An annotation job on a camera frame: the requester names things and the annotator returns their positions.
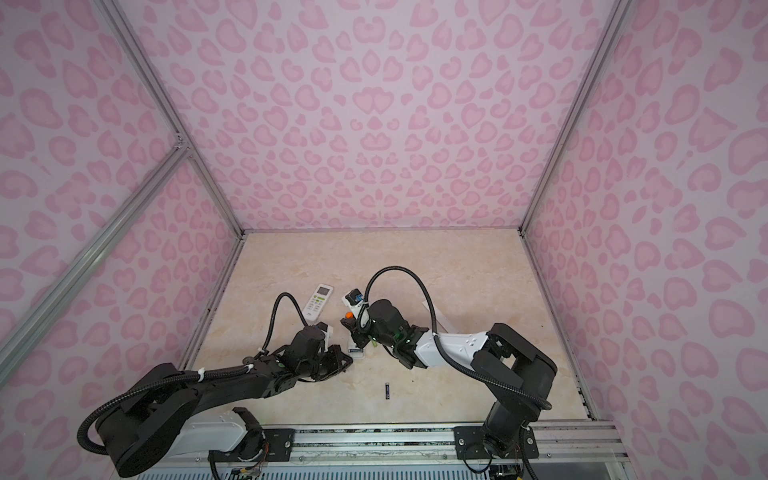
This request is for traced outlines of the small white remote control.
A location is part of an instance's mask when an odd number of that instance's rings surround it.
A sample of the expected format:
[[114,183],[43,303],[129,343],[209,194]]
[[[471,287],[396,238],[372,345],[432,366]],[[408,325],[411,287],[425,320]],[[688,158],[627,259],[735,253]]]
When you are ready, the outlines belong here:
[[353,341],[349,341],[348,355],[354,360],[361,360],[365,358],[365,351],[363,348],[358,347]]

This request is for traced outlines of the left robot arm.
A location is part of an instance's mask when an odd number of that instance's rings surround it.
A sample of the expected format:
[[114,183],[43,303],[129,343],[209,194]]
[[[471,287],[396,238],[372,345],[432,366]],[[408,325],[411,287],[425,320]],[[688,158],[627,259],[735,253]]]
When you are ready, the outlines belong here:
[[353,358],[339,345],[328,345],[327,333],[324,323],[306,326],[290,344],[260,350],[233,367],[182,371],[160,364],[91,412],[78,427],[77,442],[110,457],[121,477],[141,474],[171,453],[193,416],[241,400],[271,398],[300,382],[319,383],[346,371]]

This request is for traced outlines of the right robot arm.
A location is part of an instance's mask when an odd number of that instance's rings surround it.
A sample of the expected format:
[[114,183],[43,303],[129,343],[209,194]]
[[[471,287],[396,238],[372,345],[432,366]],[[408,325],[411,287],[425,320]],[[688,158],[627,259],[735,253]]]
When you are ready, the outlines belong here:
[[409,324],[386,299],[368,306],[357,289],[343,303],[348,313],[341,323],[358,348],[375,342],[408,369],[458,365],[481,378],[495,402],[476,451],[498,458],[539,456],[530,424],[551,408],[547,398],[557,374],[539,348],[503,323],[476,334],[438,334]]

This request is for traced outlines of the white remote with green buttons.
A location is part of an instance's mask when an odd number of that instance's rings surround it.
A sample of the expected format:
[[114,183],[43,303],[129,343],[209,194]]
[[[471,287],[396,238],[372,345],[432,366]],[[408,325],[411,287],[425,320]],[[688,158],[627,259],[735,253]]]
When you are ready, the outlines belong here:
[[319,284],[317,286],[302,310],[304,319],[308,323],[314,323],[319,319],[333,290],[334,288],[327,284]]

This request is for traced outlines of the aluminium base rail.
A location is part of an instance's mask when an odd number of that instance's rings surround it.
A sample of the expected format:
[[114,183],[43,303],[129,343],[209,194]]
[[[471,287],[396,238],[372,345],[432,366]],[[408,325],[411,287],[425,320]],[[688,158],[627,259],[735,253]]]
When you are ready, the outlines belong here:
[[168,459],[146,479],[632,479],[627,450],[607,421],[540,421],[525,450],[492,458],[477,423],[279,426],[264,463]]

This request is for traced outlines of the diagonal aluminium frame bar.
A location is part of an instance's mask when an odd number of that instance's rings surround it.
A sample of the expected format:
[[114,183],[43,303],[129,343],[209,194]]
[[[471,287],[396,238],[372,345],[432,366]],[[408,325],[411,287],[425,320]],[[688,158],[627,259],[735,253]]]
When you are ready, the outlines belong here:
[[189,145],[175,146],[80,251],[63,274],[39,297],[1,346],[1,384],[6,385],[84,288],[147,206],[187,159]]

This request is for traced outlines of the aluminium corner frame post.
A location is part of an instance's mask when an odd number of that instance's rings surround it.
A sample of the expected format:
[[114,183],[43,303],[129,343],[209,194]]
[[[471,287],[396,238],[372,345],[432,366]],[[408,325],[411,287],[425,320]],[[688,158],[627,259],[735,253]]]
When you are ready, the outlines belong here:
[[226,199],[223,190],[215,181],[211,169],[207,166],[202,154],[195,145],[189,129],[185,126],[168,89],[148,58],[138,34],[127,19],[119,2],[96,0],[93,4],[103,16],[106,25],[112,30],[116,41],[134,67],[148,95],[177,137],[179,145],[189,151],[192,166],[211,196],[219,213],[223,216],[234,235],[238,239],[243,239],[246,236],[245,229],[236,218],[234,210]]

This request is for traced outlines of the right rear aluminium frame post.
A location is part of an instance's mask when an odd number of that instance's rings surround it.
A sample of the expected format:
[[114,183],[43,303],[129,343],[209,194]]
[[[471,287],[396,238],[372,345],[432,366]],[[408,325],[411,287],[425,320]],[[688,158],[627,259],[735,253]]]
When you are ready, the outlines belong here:
[[615,1],[612,5],[605,28],[598,37],[596,49],[585,67],[584,76],[571,101],[570,108],[567,111],[554,146],[545,163],[545,168],[534,189],[531,202],[518,229],[521,237],[525,237],[532,230],[534,217],[543,202],[544,195],[552,181],[555,170],[562,160],[573,134],[577,130],[582,114],[586,110],[590,98],[600,81],[600,77],[609,63],[626,23],[632,17],[635,8],[636,1],[631,0]]

